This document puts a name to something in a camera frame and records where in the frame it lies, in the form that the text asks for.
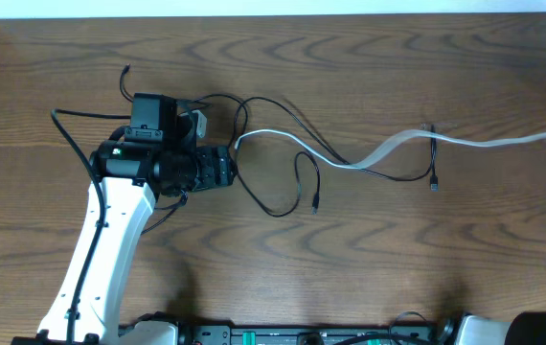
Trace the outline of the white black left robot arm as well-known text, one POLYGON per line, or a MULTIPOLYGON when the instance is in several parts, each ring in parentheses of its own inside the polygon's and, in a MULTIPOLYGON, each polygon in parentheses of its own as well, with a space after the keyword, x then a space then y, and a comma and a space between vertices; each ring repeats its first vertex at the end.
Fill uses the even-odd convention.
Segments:
POLYGON ((137 93, 127 117, 92 152, 78 157, 91 179, 87 213, 59 293, 32 337, 15 344, 189 344, 173 321, 146 317, 120 324, 138 241, 158 199, 232 185, 236 169, 225 146, 199 146, 206 118, 193 101, 137 93))

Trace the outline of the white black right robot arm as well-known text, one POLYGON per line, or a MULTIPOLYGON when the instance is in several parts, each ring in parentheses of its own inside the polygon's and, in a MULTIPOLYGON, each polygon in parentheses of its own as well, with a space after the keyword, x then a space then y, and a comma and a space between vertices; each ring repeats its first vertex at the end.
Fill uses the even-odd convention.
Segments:
POLYGON ((546 345, 546 311, 525 311, 512 322, 464 316, 447 344, 546 345))

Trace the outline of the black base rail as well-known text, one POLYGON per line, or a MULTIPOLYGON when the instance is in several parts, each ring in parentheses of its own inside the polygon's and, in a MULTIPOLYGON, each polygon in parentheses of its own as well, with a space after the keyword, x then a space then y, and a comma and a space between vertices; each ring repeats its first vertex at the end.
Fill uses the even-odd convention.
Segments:
POLYGON ((190 328, 192 344, 201 345, 304 345, 304 344, 437 344, 429 326, 376 328, 344 327, 240 327, 222 324, 190 328))

